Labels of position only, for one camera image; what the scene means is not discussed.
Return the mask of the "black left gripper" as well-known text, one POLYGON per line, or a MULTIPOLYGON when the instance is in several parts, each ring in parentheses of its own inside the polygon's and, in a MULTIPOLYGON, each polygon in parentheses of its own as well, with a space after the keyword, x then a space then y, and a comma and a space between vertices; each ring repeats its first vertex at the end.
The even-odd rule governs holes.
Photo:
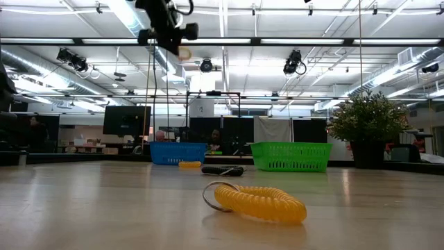
POLYGON ((137 0, 137 8, 142 9, 151 21, 149 29, 141 29, 138 34, 138 44, 148 44, 149 39, 156 39, 157 44, 171 52, 179 55, 179 46, 183 38, 187 40, 198 39, 198 24, 186 24, 180 27, 177 14, 188 16, 194 11, 194 1, 188 0, 189 10, 179 10, 171 0, 137 0))

